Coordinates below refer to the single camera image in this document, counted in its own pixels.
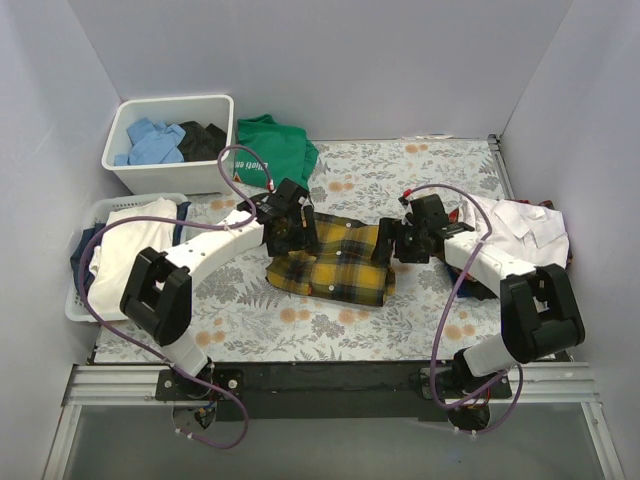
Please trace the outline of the yellow plaid long sleeve shirt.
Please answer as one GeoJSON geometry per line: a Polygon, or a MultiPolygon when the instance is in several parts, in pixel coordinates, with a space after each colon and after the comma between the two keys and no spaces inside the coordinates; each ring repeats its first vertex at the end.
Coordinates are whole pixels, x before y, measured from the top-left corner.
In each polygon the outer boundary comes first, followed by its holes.
{"type": "Polygon", "coordinates": [[[372,259],[379,227],[355,219],[315,214],[319,249],[276,257],[266,280],[289,293],[381,307],[395,293],[396,276],[388,260],[372,259]]]}

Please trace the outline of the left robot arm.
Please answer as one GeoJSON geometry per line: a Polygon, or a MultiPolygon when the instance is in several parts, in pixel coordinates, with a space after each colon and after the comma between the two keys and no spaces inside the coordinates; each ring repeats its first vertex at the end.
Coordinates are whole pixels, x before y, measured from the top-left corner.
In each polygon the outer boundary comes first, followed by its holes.
{"type": "Polygon", "coordinates": [[[241,202],[211,230],[158,252],[135,258],[120,301],[121,312],[150,335],[163,360],[182,371],[178,387],[193,400],[205,398],[210,363],[190,331],[193,289],[215,270],[261,245],[271,257],[318,247],[309,191],[284,179],[273,193],[241,202]]]}

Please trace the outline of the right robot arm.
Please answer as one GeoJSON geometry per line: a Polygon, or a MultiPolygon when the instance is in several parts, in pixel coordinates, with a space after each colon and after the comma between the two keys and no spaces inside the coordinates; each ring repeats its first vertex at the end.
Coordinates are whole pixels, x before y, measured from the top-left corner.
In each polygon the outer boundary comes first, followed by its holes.
{"type": "Polygon", "coordinates": [[[379,221],[373,261],[427,264],[439,257],[500,300],[500,332],[454,355],[452,383],[460,395],[475,397],[490,375],[584,342],[585,327],[564,268],[536,266],[488,245],[472,226],[451,221],[436,194],[401,202],[410,208],[403,219],[379,221]]]}

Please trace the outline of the green printed shirt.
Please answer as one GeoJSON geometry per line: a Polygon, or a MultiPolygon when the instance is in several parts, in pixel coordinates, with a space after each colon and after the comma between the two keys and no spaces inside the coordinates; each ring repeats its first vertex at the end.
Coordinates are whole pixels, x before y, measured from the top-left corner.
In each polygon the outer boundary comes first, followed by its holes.
{"type": "Polygon", "coordinates": [[[303,128],[277,123],[271,115],[237,121],[237,144],[265,163],[274,186],[290,179],[308,190],[319,152],[303,128]]]}

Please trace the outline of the white folded shirt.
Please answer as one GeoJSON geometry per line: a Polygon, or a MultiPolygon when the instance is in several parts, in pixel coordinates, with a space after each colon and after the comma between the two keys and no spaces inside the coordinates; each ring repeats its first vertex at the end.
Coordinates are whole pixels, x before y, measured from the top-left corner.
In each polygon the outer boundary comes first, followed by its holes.
{"type": "Polygon", "coordinates": [[[487,245],[536,266],[567,267],[570,242],[561,212],[507,199],[473,199],[492,227],[487,245]]]}

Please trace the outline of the floral tablecloth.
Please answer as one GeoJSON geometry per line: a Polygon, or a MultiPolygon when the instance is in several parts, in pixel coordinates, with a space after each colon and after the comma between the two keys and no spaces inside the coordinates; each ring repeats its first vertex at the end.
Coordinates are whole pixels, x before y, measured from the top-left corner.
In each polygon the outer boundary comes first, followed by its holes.
{"type": "MultiPolygon", "coordinates": [[[[398,218],[399,196],[431,184],[447,210],[462,193],[511,196],[488,143],[325,142],[309,185],[323,213],[376,224],[398,218]]],[[[382,307],[289,294],[266,279],[269,257],[258,248],[216,270],[196,289],[191,327],[216,362],[448,359],[498,333],[495,300],[449,300],[445,266],[396,264],[396,289],[382,307]]]]}

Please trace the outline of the black garment in bin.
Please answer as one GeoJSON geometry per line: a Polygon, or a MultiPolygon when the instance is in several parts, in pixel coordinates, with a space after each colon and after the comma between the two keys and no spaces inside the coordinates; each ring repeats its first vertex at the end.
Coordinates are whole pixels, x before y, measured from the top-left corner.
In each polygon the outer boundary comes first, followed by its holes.
{"type": "Polygon", "coordinates": [[[196,121],[180,124],[185,136],[178,145],[185,162],[214,161],[226,146],[227,133],[210,123],[203,127],[196,121]]]}

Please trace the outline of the white plastic bin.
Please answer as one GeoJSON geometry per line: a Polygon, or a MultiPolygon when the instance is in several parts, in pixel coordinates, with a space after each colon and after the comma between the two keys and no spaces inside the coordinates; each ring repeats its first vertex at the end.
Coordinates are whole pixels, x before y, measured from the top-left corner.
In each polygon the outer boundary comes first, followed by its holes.
{"type": "Polygon", "coordinates": [[[225,144],[236,140],[234,132],[235,102],[227,94],[155,97],[124,102],[116,111],[101,163],[114,173],[135,195],[150,193],[182,193],[185,195],[227,194],[231,191],[221,177],[224,171],[232,175],[234,153],[225,153],[221,162],[216,159],[179,164],[117,166],[115,159],[131,150],[132,142],[126,132],[134,122],[147,118],[167,125],[195,121],[206,127],[213,124],[226,134],[225,144]]]}

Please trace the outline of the light blue shirt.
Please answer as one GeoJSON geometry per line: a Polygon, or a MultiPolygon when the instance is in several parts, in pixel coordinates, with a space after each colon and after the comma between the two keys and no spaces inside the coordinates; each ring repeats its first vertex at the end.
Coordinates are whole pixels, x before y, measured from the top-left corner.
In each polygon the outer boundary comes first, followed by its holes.
{"type": "Polygon", "coordinates": [[[127,128],[127,135],[132,147],[127,154],[115,156],[114,165],[117,167],[184,162],[179,145],[186,131],[177,124],[153,123],[149,118],[143,118],[127,128]]]}

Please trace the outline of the white folded garment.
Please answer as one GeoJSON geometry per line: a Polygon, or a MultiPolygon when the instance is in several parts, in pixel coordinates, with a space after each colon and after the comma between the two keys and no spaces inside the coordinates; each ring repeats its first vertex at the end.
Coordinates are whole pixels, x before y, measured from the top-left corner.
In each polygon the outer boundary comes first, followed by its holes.
{"type": "Polygon", "coordinates": [[[87,298],[104,320],[120,320],[119,309],[138,253],[147,247],[162,251],[173,245],[175,225],[157,221],[134,221],[106,232],[94,248],[89,263],[93,280],[87,298]]]}

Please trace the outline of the white laundry basket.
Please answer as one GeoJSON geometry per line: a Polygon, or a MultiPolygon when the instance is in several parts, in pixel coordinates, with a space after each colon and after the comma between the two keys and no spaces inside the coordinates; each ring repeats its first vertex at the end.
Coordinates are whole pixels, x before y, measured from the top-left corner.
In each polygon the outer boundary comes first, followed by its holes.
{"type": "MultiPolygon", "coordinates": [[[[94,203],[88,208],[82,217],[81,226],[84,230],[92,229],[96,224],[105,223],[112,211],[145,205],[158,198],[170,199],[177,205],[188,202],[188,198],[182,193],[151,193],[107,198],[94,203]]],[[[68,288],[65,302],[65,315],[67,319],[72,322],[95,322],[95,319],[85,309],[84,303],[78,294],[74,276],[71,276],[68,288]]]]}

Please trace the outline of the navy blue garment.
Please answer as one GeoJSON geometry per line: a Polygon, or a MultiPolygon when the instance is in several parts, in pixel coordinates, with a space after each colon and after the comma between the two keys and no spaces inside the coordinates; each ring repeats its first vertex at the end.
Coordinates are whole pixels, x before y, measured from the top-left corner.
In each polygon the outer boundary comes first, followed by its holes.
{"type": "Polygon", "coordinates": [[[96,222],[92,227],[84,229],[81,233],[78,245],[70,257],[73,283],[77,292],[83,290],[85,293],[88,293],[92,283],[96,278],[96,274],[93,273],[90,269],[93,255],[89,255],[88,260],[85,264],[81,264],[81,258],[91,239],[105,226],[105,223],[96,222]]]}

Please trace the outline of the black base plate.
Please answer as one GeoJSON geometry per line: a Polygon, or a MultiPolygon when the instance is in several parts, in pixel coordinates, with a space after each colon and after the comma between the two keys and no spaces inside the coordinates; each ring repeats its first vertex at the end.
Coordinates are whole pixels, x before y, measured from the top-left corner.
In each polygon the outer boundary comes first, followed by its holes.
{"type": "Polygon", "coordinates": [[[242,401],[252,420],[408,417],[444,421],[424,361],[218,363],[201,378],[242,401]]]}

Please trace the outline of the aluminium frame rail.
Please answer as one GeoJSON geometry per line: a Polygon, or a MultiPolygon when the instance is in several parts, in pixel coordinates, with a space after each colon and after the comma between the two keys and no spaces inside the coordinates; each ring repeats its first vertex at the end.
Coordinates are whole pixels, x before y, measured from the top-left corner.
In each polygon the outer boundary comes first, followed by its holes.
{"type": "Polygon", "coordinates": [[[216,375],[251,416],[220,402],[203,423],[161,365],[75,367],[48,479],[621,479],[584,363],[511,374],[466,435],[429,397],[421,362],[226,363],[216,375]]]}

